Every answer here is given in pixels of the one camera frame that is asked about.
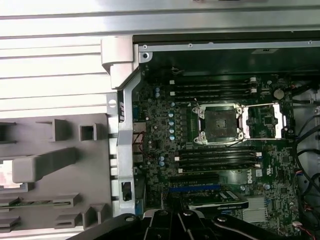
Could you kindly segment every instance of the green circuit board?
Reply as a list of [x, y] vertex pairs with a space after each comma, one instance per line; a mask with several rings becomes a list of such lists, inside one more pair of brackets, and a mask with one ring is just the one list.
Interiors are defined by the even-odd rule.
[[[251, 78], [252, 75], [231, 76], [231, 81]], [[220, 184], [248, 199], [249, 204], [257, 202], [259, 208], [241, 210], [226, 210], [225, 214], [236, 216], [257, 226], [280, 235], [296, 234], [292, 222], [298, 219], [296, 196], [292, 187], [294, 169], [292, 157], [294, 140], [294, 117], [292, 96], [288, 89], [291, 83], [277, 75], [256, 75], [256, 91], [254, 97], [238, 100], [176, 102], [172, 94], [173, 86], [168, 81], [145, 84], [140, 91], [139, 101], [133, 102], [133, 118], [137, 123], [145, 123], [146, 130], [136, 147], [135, 155], [141, 160], [135, 163], [137, 173], [146, 177], [146, 208], [160, 208], [161, 194], [169, 187], [200, 186]], [[200, 81], [203, 77], [193, 77]], [[212, 77], [219, 81], [224, 76]], [[274, 91], [281, 89], [284, 96], [279, 100], [274, 97]], [[216, 150], [225, 145], [201, 145], [194, 139], [199, 135], [199, 118], [193, 113], [193, 108], [202, 104], [237, 103], [244, 106], [279, 103], [281, 113], [286, 116], [286, 128], [282, 131], [282, 139], [246, 140], [238, 143], [237, 147], [254, 148], [259, 153], [258, 164], [255, 168], [241, 168], [233, 165], [228, 169], [204, 166], [194, 167], [191, 172], [182, 172], [177, 165], [177, 152], [187, 150]], [[251, 138], [273, 138], [277, 119], [274, 109], [269, 105], [249, 109], [247, 123]], [[212, 182], [201, 177], [210, 174]], [[184, 177], [179, 184], [173, 179]], [[204, 196], [210, 197], [210, 191], [204, 191]], [[201, 199], [190, 196], [190, 202], [201, 203]]]

